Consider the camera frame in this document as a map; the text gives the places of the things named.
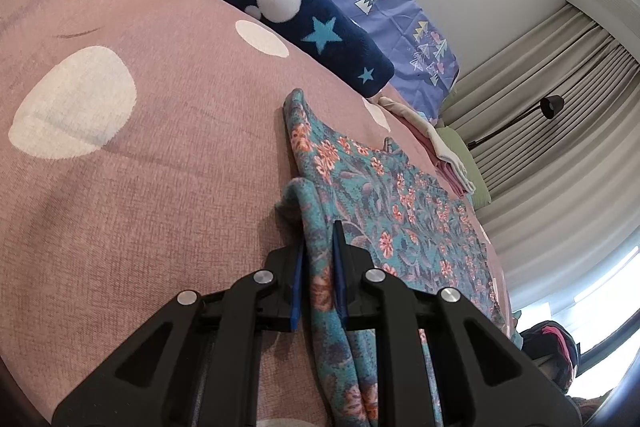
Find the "floral teal shirt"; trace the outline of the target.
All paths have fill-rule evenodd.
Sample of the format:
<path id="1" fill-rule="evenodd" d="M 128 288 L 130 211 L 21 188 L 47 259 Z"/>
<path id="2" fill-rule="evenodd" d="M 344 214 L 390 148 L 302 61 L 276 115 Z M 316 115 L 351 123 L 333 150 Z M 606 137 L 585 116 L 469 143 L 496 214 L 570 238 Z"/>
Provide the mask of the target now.
<path id="1" fill-rule="evenodd" d="M 299 89 L 285 99 L 283 115 L 298 175 L 285 187 L 282 205 L 298 208 L 302 218 L 322 395 L 334 425 L 375 426 L 375 333 L 346 332 L 334 307 L 334 223 L 378 269 L 430 294 L 458 288 L 505 332 L 508 314 L 498 300 L 488 240 L 468 201 L 413 166 L 393 139 L 378 148 L 350 139 L 317 118 Z"/>

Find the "dark clothes pile pink trim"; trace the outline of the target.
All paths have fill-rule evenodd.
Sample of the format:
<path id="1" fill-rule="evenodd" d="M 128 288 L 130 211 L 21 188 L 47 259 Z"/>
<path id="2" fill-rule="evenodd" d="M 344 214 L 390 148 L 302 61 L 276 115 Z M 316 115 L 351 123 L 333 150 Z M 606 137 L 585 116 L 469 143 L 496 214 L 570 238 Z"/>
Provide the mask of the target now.
<path id="1" fill-rule="evenodd" d="M 564 393 L 570 390 L 580 362 L 573 336 L 555 321 L 543 321 L 521 332 L 522 351 Z"/>

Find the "green pillow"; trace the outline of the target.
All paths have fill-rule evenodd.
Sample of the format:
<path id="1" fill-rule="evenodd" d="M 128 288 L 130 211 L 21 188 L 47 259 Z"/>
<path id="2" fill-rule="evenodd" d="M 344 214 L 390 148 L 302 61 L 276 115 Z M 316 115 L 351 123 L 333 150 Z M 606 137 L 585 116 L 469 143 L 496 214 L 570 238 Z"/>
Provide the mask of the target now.
<path id="1" fill-rule="evenodd" d="M 488 206 L 491 203 L 491 196 L 489 194 L 488 187 L 480 174 L 480 169 L 478 169 L 475 164 L 471 152 L 461 139 L 461 136 L 458 135 L 454 129 L 449 127 L 440 127 L 437 128 L 436 131 L 442 138 L 442 141 L 444 141 L 450 150 L 452 150 L 462 161 L 469 180 L 475 186 L 475 192 L 472 195 L 474 209 L 480 210 L 480 208 Z"/>

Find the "beige curtain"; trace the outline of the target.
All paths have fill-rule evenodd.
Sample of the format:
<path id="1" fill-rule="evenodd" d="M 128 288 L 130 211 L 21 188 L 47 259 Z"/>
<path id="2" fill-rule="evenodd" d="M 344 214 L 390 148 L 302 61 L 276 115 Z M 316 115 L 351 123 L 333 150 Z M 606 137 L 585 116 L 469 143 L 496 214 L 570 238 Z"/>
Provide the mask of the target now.
<path id="1" fill-rule="evenodd" d="M 639 64 L 565 5 L 462 77 L 440 111 L 491 196 L 512 305 L 560 295 L 639 235 Z"/>

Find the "folded pink cloth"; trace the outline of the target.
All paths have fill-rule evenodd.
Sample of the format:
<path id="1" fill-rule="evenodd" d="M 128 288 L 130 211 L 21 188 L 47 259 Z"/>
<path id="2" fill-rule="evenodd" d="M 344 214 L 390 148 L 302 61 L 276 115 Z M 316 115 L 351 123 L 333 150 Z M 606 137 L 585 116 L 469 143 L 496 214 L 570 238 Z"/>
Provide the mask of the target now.
<path id="1" fill-rule="evenodd" d="M 448 182 L 451 190 L 459 197 L 466 195 L 465 186 L 460 182 L 458 176 L 454 173 L 454 167 L 452 167 L 448 161 L 440 158 L 435 150 L 434 142 L 427 135 L 422 133 L 416 126 L 413 126 L 411 122 L 406 121 L 405 125 L 416 137 L 416 139 L 423 145 L 428 157 L 434 164 L 436 171 Z"/>

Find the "pink polka dot blanket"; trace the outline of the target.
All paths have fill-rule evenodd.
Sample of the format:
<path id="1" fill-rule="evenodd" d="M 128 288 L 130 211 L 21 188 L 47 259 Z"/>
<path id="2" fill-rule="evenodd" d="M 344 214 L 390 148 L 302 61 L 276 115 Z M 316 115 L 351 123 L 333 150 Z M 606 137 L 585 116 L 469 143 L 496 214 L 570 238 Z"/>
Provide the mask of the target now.
<path id="1" fill-rule="evenodd" d="M 39 415 L 179 291 L 304 236 L 296 89 L 454 195 L 398 118 L 222 0 L 1 0 L 1 358 Z"/>

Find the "navy star fleece garment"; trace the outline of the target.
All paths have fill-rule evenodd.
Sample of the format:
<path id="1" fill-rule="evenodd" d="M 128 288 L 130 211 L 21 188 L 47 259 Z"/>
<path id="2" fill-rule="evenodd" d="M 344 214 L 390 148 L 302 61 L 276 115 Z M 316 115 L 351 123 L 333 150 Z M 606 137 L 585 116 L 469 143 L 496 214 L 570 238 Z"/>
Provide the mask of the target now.
<path id="1" fill-rule="evenodd" d="M 295 44 L 365 98 L 395 75 L 392 61 L 332 0 L 224 0 Z"/>

